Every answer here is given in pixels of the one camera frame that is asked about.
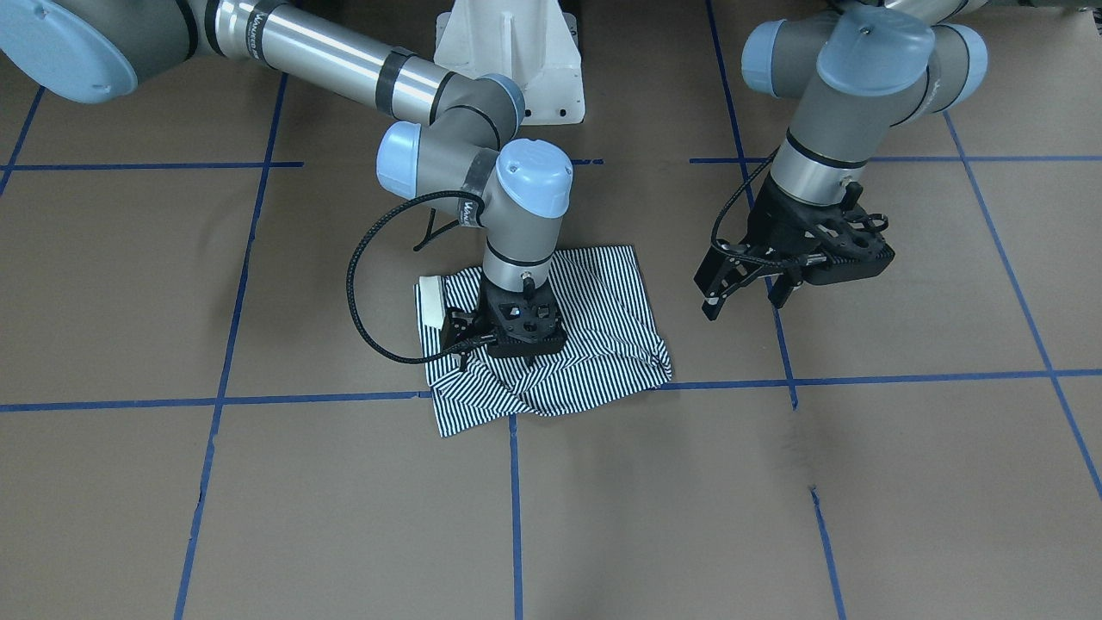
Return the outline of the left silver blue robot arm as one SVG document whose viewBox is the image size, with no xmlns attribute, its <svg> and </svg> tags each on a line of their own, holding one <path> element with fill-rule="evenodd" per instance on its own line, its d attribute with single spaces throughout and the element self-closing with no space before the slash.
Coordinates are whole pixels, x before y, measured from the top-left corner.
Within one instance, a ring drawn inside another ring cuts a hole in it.
<svg viewBox="0 0 1102 620">
<path fill-rule="evenodd" d="M 725 301 L 774 278 L 769 302 L 802 285 L 876 278 L 895 257 L 886 216 L 861 207 L 861 176 L 889 129 L 951 109 L 987 75 L 984 40 L 952 17 L 979 1 L 842 1 L 800 21 L 755 28 L 741 75 L 757 93 L 798 99 L 741 242 L 716 229 L 694 282 L 714 320 Z"/>
</svg>

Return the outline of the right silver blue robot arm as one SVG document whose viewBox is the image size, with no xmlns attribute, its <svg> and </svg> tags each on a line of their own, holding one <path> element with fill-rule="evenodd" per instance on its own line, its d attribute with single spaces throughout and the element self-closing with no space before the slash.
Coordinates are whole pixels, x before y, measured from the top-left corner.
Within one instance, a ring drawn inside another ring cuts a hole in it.
<svg viewBox="0 0 1102 620">
<path fill-rule="evenodd" d="M 554 356 L 566 320 L 548 272 L 573 184 L 573 162 L 518 137 L 523 94 L 510 78 L 449 70 L 414 52 L 311 15 L 290 1 L 4 1 L 3 52 L 29 78 L 80 104 L 134 93 L 149 78 L 212 53 L 256 59 L 393 118 L 375 175 L 403 200 L 374 222 L 345 280 L 361 340 L 356 270 L 386 224 L 425 204 L 486 233 L 479 300 L 446 307 L 441 349 L 422 363 L 482 349 L 495 358 Z"/>
</svg>

